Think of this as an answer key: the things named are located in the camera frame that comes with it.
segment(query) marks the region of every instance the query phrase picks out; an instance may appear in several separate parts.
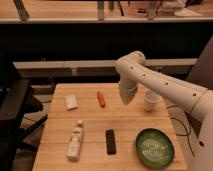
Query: white bottle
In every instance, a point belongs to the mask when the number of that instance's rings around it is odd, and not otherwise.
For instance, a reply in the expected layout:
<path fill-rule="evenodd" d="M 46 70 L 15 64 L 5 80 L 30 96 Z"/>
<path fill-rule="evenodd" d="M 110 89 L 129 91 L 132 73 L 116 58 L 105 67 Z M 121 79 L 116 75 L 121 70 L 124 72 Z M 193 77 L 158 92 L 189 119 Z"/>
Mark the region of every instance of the white bottle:
<path fill-rule="evenodd" d="M 83 123 L 78 120 L 77 126 L 72 131 L 67 158 L 71 161 L 77 161 L 80 155 L 81 140 L 83 137 Z"/>

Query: black remote control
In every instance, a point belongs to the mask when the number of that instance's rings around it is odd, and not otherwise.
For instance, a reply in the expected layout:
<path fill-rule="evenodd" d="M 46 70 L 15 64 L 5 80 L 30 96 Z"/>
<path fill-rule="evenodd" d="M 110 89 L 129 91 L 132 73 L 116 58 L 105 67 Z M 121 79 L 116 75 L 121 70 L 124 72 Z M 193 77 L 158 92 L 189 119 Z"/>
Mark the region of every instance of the black remote control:
<path fill-rule="evenodd" d="M 116 153 L 116 145 L 115 145 L 115 134 L 114 130 L 106 130 L 106 145 L 107 145 L 107 154 L 115 154 Z"/>

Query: toy carrot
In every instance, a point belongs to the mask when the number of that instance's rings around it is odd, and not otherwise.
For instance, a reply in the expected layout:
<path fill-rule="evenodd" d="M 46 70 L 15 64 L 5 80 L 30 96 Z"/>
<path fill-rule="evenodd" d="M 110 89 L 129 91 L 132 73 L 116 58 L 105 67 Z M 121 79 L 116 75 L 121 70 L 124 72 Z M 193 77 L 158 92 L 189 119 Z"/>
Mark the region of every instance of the toy carrot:
<path fill-rule="evenodd" d="M 104 96 L 101 92 L 97 92 L 97 98 L 98 98 L 98 102 L 100 104 L 101 107 L 105 107 L 106 106 L 106 103 L 105 103 L 105 100 L 104 100 Z"/>

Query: white cup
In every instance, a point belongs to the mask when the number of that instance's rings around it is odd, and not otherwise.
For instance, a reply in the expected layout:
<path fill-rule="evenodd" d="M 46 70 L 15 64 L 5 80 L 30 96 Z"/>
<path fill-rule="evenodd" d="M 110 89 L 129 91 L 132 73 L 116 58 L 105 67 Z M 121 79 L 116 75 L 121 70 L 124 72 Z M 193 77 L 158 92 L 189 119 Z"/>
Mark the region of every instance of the white cup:
<path fill-rule="evenodd" d="M 144 110 L 150 112 L 154 109 L 155 105 L 160 101 L 160 95 L 152 90 L 145 90 L 144 92 Z"/>

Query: green glass bowl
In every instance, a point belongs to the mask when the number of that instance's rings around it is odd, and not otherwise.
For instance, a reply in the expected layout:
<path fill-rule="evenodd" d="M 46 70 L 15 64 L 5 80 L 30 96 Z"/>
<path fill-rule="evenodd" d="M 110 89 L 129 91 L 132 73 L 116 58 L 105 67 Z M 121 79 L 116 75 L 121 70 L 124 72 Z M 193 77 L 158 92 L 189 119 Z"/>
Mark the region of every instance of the green glass bowl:
<path fill-rule="evenodd" d="M 144 129 L 138 134 L 136 149 L 140 160 L 152 169 L 163 169 L 174 158 L 174 147 L 170 139 L 153 128 Z"/>

